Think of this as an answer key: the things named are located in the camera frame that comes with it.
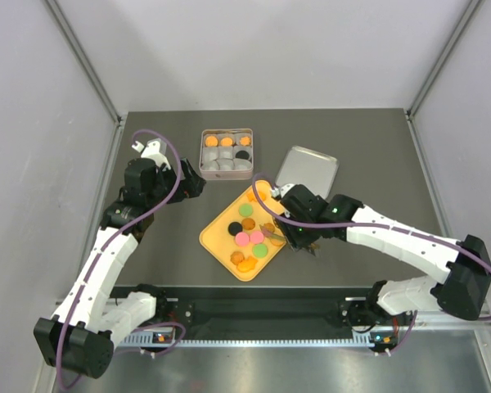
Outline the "round biscuit cookie top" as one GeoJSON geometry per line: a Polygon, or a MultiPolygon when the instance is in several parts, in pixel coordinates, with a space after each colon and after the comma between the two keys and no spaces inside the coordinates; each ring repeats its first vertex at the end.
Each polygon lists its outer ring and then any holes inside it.
{"type": "Polygon", "coordinates": [[[224,137],[220,141],[220,146],[221,147],[233,147],[234,146],[234,139],[231,137],[224,137]]]}

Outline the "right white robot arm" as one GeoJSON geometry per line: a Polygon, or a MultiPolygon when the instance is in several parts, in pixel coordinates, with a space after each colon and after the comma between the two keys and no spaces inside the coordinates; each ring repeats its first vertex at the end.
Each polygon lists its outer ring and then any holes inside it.
{"type": "Polygon", "coordinates": [[[479,319],[491,284],[491,263],[478,237],[469,235],[460,242],[419,232],[352,197],[336,194],[326,201],[302,184],[271,187],[269,192],[282,205],[282,213],[273,218],[293,250],[313,252],[317,240],[337,239],[379,251],[423,273],[376,282],[363,306],[372,323],[437,310],[467,321],[479,319]]]}

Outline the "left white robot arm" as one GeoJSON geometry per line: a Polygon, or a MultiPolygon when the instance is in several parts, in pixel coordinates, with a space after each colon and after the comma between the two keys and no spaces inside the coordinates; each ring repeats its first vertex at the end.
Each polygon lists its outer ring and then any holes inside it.
{"type": "Polygon", "coordinates": [[[34,338],[45,363],[99,378],[115,349],[142,323],[163,323],[169,305],[158,288],[142,284],[111,310],[106,304],[129,256],[154,220],[156,208],[198,197],[205,180],[189,160],[181,173],[158,155],[131,160],[124,185],[105,210],[96,240],[68,296],[50,318],[40,318],[34,338]]]}

